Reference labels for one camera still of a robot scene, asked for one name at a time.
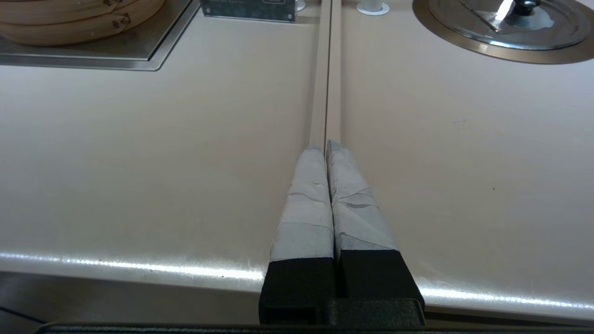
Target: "pot lid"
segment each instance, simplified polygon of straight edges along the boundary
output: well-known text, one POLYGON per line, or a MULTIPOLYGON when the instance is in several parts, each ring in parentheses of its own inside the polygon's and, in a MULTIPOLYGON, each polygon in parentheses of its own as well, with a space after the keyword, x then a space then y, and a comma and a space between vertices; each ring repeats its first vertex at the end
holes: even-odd
POLYGON ((429 0, 437 21, 462 36, 505 48, 553 50, 590 34, 590 22, 573 1, 429 0))

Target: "countertop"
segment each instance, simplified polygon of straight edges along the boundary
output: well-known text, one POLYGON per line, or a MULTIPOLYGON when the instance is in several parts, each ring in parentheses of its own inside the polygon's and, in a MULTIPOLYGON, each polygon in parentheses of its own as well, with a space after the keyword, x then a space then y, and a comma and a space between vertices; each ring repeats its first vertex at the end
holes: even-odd
POLYGON ((594 61, 490 58, 387 3, 343 2, 342 141, 426 303, 594 320, 594 61))
POLYGON ((259 292, 319 14, 200 12, 157 72, 0 66, 0 270, 259 292))
MULTIPOLYGON (((489 58, 388 3, 343 4, 342 142, 429 309, 594 320, 594 61, 489 58)), ((306 11, 198 14, 154 73, 0 66, 0 270, 258 292, 311 136, 306 11)))

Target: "lid handle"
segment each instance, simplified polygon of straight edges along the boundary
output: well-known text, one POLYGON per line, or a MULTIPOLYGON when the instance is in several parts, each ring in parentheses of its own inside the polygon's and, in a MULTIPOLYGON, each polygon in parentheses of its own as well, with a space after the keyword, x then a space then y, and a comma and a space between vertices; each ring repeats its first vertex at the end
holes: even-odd
POLYGON ((529 16, 535 7, 540 6, 542 0, 516 0, 513 14, 520 16, 529 16))

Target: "bamboo steamer basket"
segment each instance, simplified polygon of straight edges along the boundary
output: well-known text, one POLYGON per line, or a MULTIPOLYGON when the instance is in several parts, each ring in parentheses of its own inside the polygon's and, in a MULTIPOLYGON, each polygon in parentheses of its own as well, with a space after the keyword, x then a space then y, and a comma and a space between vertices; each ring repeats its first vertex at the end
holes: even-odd
POLYGON ((109 14, 61 24, 23 26, 0 23, 0 35, 12 42, 32 46, 89 42, 136 27, 155 15, 164 3, 165 0, 136 0, 109 14))
POLYGON ((137 0, 0 0, 0 23, 39 26, 111 13, 137 0))

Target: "stainless steel tray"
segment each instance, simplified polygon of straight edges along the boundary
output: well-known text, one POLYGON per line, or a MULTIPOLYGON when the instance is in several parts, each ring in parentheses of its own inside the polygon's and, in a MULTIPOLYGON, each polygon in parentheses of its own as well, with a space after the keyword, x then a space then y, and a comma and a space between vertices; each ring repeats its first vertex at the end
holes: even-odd
POLYGON ((24 46, 0 37, 0 65, 156 71, 199 8, 199 0, 166 0, 154 17, 138 27, 76 45, 24 46))

